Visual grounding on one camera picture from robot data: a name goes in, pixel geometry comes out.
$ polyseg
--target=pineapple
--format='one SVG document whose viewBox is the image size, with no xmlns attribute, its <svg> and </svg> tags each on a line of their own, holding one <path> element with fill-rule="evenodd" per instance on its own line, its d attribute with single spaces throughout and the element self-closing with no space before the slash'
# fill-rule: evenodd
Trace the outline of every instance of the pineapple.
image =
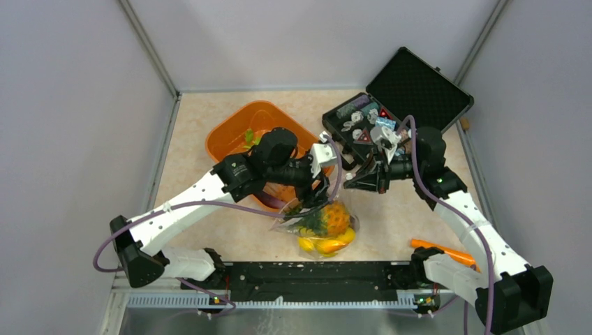
<svg viewBox="0 0 592 335">
<path fill-rule="evenodd" d="M 344 203 L 335 201 L 295 224 L 301 236 L 335 237 L 350 226 L 350 214 Z"/>
</svg>

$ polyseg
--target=yellow fruit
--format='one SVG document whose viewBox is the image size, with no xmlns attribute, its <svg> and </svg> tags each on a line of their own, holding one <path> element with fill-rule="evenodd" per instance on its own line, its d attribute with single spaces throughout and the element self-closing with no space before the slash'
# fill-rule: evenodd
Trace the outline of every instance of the yellow fruit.
<svg viewBox="0 0 592 335">
<path fill-rule="evenodd" d="M 315 242 L 315 248 L 321 255 L 334 253 L 341 250 L 345 246 L 347 246 L 346 243 L 337 241 L 335 239 L 319 239 Z"/>
<path fill-rule="evenodd" d="M 307 253 L 310 253 L 312 250 L 314 250 L 313 242 L 310 239 L 304 237 L 298 237 L 298 245 Z"/>
<path fill-rule="evenodd" d="M 348 227 L 345 233 L 335 237 L 335 239 L 345 244 L 349 244 L 355 239 L 355 231 L 351 227 Z"/>
</svg>

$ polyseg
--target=green vegetable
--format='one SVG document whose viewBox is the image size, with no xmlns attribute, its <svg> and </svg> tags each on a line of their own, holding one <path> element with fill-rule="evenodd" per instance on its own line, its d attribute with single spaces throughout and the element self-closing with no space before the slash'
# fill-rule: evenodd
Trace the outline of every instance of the green vegetable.
<svg viewBox="0 0 592 335">
<path fill-rule="evenodd" d="M 253 129 L 249 128 L 244 132 L 244 141 L 246 145 L 242 146 L 243 149 L 250 149 L 253 145 L 257 145 L 261 142 L 261 137 L 255 137 L 255 132 L 253 132 Z"/>
</svg>

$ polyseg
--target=plastic bag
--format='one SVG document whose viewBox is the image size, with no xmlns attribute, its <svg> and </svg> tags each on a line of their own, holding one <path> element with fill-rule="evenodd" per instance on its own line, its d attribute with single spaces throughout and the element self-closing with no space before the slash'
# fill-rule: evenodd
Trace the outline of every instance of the plastic bag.
<svg viewBox="0 0 592 335">
<path fill-rule="evenodd" d="M 297 236 L 303 255 L 318 260 L 330 258 L 351 244 L 359 229 L 359 221 L 348 206 L 348 197 L 340 193 L 332 204 L 303 218 L 277 219 L 272 229 Z M 294 199 L 282 210 L 287 215 L 300 213 L 302 207 Z"/>
</svg>

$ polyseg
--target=orange plastic tub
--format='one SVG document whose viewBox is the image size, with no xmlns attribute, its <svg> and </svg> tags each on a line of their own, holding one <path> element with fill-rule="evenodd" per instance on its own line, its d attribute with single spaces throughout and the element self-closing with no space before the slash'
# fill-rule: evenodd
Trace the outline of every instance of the orange plastic tub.
<svg viewBox="0 0 592 335">
<path fill-rule="evenodd" d="M 244 134 L 248 129 L 253 130 L 255 137 L 261 137 L 276 127 L 286 128 L 296 135 L 298 138 L 298 158 L 302 157 L 313 144 L 318 142 L 318 137 L 282 112 L 273 103 L 269 101 L 253 101 L 214 128 L 205 140 L 205 148 L 209 156 L 217 163 L 227 155 L 247 151 L 243 146 L 246 145 Z M 325 169 L 325 174 L 328 175 L 331 171 L 332 167 Z M 263 190 L 284 202 L 290 202 L 296 198 L 292 186 L 267 183 Z M 278 211 L 278 209 L 265 206 L 254 196 L 251 197 L 266 211 Z"/>
</svg>

